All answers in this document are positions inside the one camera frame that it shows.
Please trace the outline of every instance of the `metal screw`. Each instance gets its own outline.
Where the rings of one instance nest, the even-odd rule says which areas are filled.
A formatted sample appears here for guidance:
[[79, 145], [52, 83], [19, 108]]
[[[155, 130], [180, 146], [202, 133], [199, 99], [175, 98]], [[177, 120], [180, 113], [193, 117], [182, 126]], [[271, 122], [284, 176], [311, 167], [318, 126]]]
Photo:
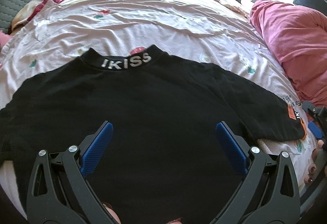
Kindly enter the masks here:
[[45, 150], [41, 150], [40, 152], [39, 152], [39, 156], [44, 156], [46, 154], [46, 151]]
[[68, 148], [69, 152], [75, 152], [77, 150], [77, 146], [72, 145]]
[[288, 158], [289, 157], [289, 154], [286, 151], [283, 151], [282, 152], [282, 156], [285, 157], [285, 158]]
[[260, 149], [257, 148], [256, 146], [253, 146], [253, 147], [251, 148], [251, 151], [252, 151], [253, 153], [258, 154], [258, 153], [260, 152]]

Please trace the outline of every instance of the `blue clamp pad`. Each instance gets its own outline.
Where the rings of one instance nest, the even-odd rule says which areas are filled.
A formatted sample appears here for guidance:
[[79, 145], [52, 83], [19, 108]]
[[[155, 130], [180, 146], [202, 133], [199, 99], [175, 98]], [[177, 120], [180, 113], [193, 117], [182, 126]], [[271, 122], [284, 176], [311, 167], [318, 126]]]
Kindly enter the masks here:
[[94, 172], [112, 139], [112, 134], [112, 124], [107, 123], [82, 156], [81, 173], [84, 178]]
[[218, 123], [216, 126], [216, 137], [225, 151], [235, 172], [239, 175], [246, 175], [249, 170], [247, 168], [247, 157], [241, 147], [234, 139], [234, 135], [229, 131], [223, 123]]
[[308, 123], [308, 127], [310, 129], [310, 131], [313, 133], [313, 135], [317, 138], [317, 139], [321, 139], [323, 137], [323, 132], [320, 130], [320, 128], [315, 124], [315, 122], [310, 121]]

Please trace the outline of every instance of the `toe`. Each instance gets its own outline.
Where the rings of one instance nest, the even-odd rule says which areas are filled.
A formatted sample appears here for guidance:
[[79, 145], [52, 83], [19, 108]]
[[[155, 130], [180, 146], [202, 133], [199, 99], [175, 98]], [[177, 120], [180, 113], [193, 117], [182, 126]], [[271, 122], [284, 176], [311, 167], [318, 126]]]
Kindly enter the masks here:
[[312, 182], [312, 178], [310, 177], [310, 175], [305, 176], [305, 183], [311, 183]]
[[316, 159], [316, 157], [317, 157], [317, 155], [318, 155], [318, 149], [314, 149], [313, 151], [312, 151], [312, 155], [311, 155], [311, 157], [312, 157], [312, 160], [315, 160]]
[[312, 163], [310, 166], [309, 166], [309, 174], [315, 174], [317, 171], [317, 166], [315, 163]]
[[319, 150], [322, 149], [322, 148], [323, 148], [323, 144], [324, 144], [323, 140], [318, 140], [317, 148], [318, 148]]

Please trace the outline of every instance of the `black t-shirt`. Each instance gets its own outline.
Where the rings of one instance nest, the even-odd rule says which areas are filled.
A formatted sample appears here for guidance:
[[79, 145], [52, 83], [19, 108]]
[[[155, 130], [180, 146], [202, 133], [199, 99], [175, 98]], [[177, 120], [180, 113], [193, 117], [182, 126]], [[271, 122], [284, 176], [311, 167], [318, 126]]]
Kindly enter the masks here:
[[0, 111], [0, 163], [13, 160], [24, 207], [37, 153], [80, 144], [105, 120], [113, 139], [88, 180], [123, 224], [212, 221], [240, 181], [215, 137], [219, 122], [250, 143], [305, 133], [283, 100], [217, 65], [155, 45], [126, 58], [91, 48], [27, 79]]

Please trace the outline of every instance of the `finger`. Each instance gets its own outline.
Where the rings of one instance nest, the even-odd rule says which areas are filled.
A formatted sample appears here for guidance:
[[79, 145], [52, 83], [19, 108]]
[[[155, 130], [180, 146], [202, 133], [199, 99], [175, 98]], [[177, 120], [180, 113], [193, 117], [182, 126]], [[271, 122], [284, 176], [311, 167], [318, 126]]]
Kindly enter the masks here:
[[102, 202], [102, 204], [103, 204], [105, 207], [107, 207], [107, 208], [109, 208], [109, 209], [112, 209], [111, 204], [109, 204], [109, 203], [107, 203], [107, 202]]
[[121, 224], [120, 222], [120, 219], [119, 217], [117, 216], [117, 214], [115, 213], [115, 211], [113, 211], [112, 209], [110, 209], [109, 207], [107, 207], [105, 204], [103, 204], [104, 207], [108, 210], [108, 212], [110, 213], [110, 215], [119, 223]]
[[310, 166], [309, 166], [309, 174], [315, 174], [317, 171], [317, 166], [315, 163], [312, 163]]
[[318, 140], [317, 148], [318, 148], [319, 150], [322, 149], [322, 148], [323, 148], [323, 144], [324, 144], [323, 140]]
[[316, 148], [312, 151], [312, 155], [311, 155], [311, 157], [312, 157], [312, 160], [313, 160], [313, 161], [316, 160], [316, 157], [317, 157], [317, 155], [318, 155], [318, 151], [319, 151], [319, 149], [316, 149]]
[[178, 219], [168, 222], [167, 224], [182, 224], [182, 223], [181, 223], [181, 219], [178, 218]]
[[313, 179], [310, 177], [310, 175], [305, 176], [305, 183], [311, 183], [313, 181]]

